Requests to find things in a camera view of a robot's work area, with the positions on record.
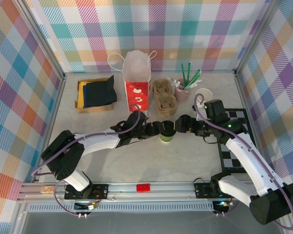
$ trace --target cardboard box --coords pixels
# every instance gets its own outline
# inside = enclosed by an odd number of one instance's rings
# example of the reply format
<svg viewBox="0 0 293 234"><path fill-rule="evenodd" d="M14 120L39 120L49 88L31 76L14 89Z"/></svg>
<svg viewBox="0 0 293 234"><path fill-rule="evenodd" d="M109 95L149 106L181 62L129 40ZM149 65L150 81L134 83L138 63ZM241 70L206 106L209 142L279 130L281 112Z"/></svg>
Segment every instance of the cardboard box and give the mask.
<svg viewBox="0 0 293 234"><path fill-rule="evenodd" d="M99 111L111 111L114 109L114 103L106 106L94 106L89 108L84 108L84 86L87 83L97 82L97 81L107 81L108 78L101 79L85 79L79 80L77 83L78 90L78 98L75 101L75 109L78 113L91 113L91 112L99 112Z"/></svg>

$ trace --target white table surface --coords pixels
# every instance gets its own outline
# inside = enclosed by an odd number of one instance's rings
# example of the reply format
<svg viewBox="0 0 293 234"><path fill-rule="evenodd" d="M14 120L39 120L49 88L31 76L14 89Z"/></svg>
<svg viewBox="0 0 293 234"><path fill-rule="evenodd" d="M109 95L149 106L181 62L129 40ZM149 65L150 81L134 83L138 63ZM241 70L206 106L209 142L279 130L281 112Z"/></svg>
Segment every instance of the white table surface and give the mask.
<svg viewBox="0 0 293 234"><path fill-rule="evenodd" d="M114 74L114 88L118 101L113 111L78 114L74 101L77 99L77 81L82 79L107 78ZM152 80L160 78L179 79L181 73L154 72ZM213 92L214 99L221 99L225 108L242 108L241 99L232 73L202 73L198 87L191 90L187 102L180 103L176 114L160 116L156 111L156 100L149 97L149 121L175 121L187 114L194 117L192 105L195 92L207 88ZM90 134L104 131L128 118L126 94L121 73L71 74L67 77L60 107L51 135L52 142L57 135L70 130L72 133ZM163 143L159 136L143 140L117 149L105 149L82 157L78 168L95 182L116 181L192 181L197 177L209 180L221 172L218 147L208 145L194 134L176 133L170 143ZM239 179L247 179L246 174L237 174ZM41 176L40 182L54 182L51 175Z"/></svg>

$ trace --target black cloth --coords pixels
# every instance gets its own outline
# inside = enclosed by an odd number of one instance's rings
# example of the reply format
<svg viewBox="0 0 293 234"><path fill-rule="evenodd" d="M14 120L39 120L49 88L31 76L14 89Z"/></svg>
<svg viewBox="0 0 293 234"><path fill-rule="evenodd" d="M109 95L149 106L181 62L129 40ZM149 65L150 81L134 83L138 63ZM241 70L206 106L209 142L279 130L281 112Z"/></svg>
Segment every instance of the black cloth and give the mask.
<svg viewBox="0 0 293 234"><path fill-rule="evenodd" d="M105 106L117 101L114 76L107 81L97 81L84 86L84 108Z"/></svg>

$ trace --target plaid wallpaper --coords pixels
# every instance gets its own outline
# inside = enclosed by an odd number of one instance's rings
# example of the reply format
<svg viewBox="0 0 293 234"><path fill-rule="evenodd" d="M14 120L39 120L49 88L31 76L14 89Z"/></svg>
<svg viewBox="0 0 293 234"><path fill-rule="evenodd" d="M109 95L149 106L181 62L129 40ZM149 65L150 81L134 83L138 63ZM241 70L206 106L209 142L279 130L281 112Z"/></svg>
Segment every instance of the plaid wallpaper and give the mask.
<svg viewBox="0 0 293 234"><path fill-rule="evenodd" d="M157 51L153 71L181 70L189 61L194 70L231 70L268 2L27 0L67 72L109 72L108 54L134 49Z"/></svg>
<svg viewBox="0 0 293 234"><path fill-rule="evenodd" d="M293 182L293 0L283 0L241 82L265 158Z"/></svg>
<svg viewBox="0 0 293 234"><path fill-rule="evenodd" d="M12 0L0 0L0 234L41 152L59 84Z"/></svg>

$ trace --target pink cup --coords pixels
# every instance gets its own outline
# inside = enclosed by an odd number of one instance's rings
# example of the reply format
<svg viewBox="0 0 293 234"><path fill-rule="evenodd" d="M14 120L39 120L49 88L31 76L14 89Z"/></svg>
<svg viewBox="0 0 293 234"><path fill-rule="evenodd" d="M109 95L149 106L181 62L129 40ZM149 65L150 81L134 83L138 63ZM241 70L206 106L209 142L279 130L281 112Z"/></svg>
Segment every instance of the pink cup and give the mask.
<svg viewBox="0 0 293 234"><path fill-rule="evenodd" d="M180 84L182 86L185 85L183 79L179 79L178 81L180 82ZM177 102L184 102L184 101L187 101L189 99L190 90L182 90L182 89L179 89L179 88L176 87L174 95L175 95L175 97L177 99Z"/></svg>

